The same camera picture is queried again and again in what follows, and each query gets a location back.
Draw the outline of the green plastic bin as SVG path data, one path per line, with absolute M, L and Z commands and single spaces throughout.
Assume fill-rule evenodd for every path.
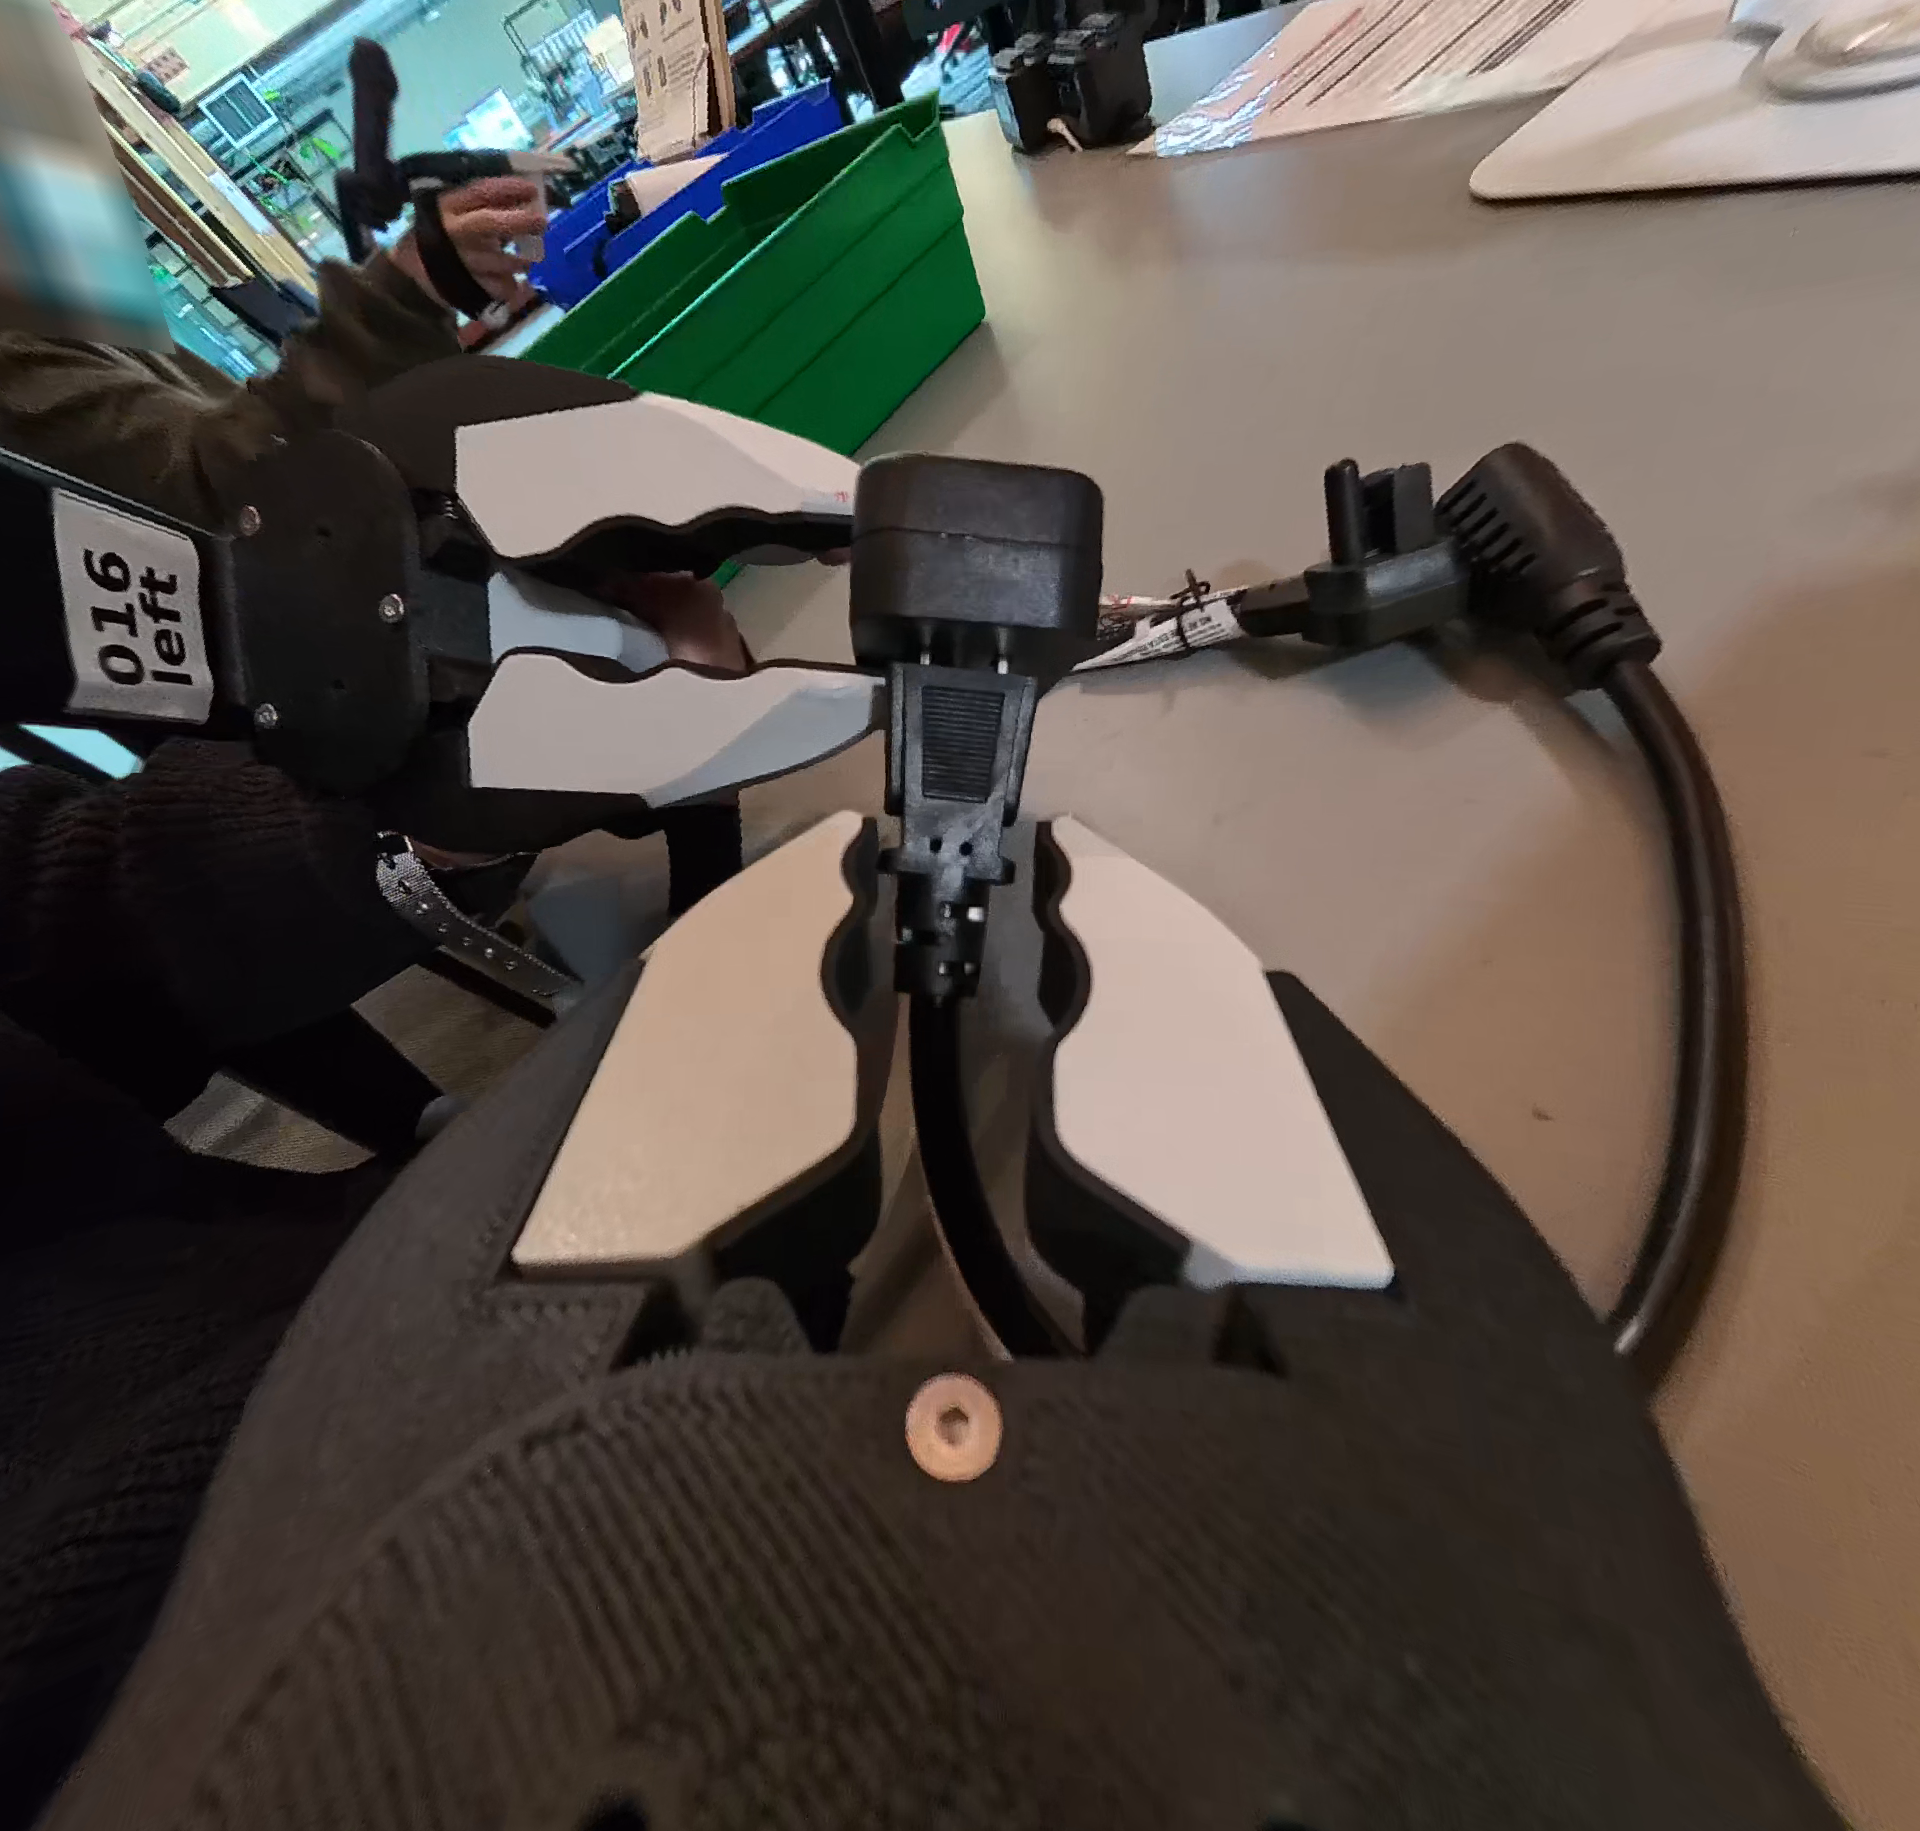
M 725 178 L 527 354 L 855 450 L 980 322 L 943 107 L 913 97 Z

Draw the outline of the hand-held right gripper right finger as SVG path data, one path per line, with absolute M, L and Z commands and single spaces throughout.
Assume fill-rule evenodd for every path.
M 1255 951 L 1075 815 L 1038 829 L 1035 914 L 1044 1263 L 1075 1292 L 1392 1292 L 1392 1244 Z

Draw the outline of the instruction sign stand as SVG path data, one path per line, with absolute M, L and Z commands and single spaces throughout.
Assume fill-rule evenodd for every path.
M 1920 0 L 1674 0 L 1483 155 L 1476 204 L 1920 177 Z

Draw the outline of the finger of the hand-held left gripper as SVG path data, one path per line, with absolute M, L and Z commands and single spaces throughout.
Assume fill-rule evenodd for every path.
M 888 680 L 838 663 L 717 671 L 560 584 L 490 578 L 496 678 L 467 717 L 467 785 L 713 801 L 888 730 Z
M 673 396 L 456 428 L 453 491 L 504 572 L 554 584 L 840 562 L 857 460 Z

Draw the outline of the white paper roll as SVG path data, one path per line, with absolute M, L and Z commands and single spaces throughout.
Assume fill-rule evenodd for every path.
M 636 224 L 640 216 L 659 213 L 668 198 L 700 182 L 720 164 L 725 164 L 725 155 L 706 150 L 706 155 L 677 155 L 677 162 L 663 162 L 663 164 L 636 162 L 636 164 L 618 170 L 610 178 L 605 228 L 618 235 L 618 228 Z

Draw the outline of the printed instruction sheet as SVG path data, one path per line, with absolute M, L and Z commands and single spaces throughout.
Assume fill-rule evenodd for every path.
M 1548 97 L 1674 0 L 1311 0 L 1142 155 Z

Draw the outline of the blue plastic bin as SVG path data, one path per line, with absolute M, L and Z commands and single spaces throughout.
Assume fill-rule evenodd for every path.
M 623 162 L 618 170 L 594 178 L 578 204 L 548 216 L 545 260 L 530 265 L 530 287 L 548 303 L 578 308 L 591 292 L 601 292 L 601 283 L 628 265 L 651 240 L 659 240 L 685 216 L 713 220 L 725 204 L 732 178 L 759 164 L 772 164 L 817 136 L 830 136 L 838 128 L 843 128 L 843 102 L 838 97 L 830 84 L 785 94 L 759 107 L 748 122 L 736 122 L 732 134 L 713 136 L 706 150 L 725 155 L 720 170 L 713 170 L 700 182 L 685 187 L 677 198 L 668 198 L 659 213 L 640 216 L 636 224 L 610 235 L 605 228 L 610 178 L 636 164 L 636 155 Z

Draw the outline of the grey desk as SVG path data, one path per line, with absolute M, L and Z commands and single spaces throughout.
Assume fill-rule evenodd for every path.
M 1326 466 L 1544 449 L 1613 520 L 1739 848 L 1752 1153 L 1662 1388 L 1756 1658 L 1917 1827 L 1917 182 L 1483 208 L 1530 112 L 1227 155 L 945 128 L 988 329 L 871 437 L 1075 466 L 1108 579 L 1288 578 Z M 1066 687 L 1075 810 L 1306 978 L 1613 1298 L 1666 1130 L 1671 906 L 1603 710 L 1499 652 Z

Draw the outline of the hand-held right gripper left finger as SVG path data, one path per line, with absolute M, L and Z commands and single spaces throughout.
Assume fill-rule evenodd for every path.
M 878 821 L 830 810 L 691 902 L 636 987 L 519 1229 L 527 1277 L 740 1277 L 878 1228 L 888 974 Z

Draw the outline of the cardboard instruction board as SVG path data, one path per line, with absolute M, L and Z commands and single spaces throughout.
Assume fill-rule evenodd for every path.
M 631 94 L 636 155 L 668 164 L 732 134 L 736 60 L 720 0 L 618 0 Z

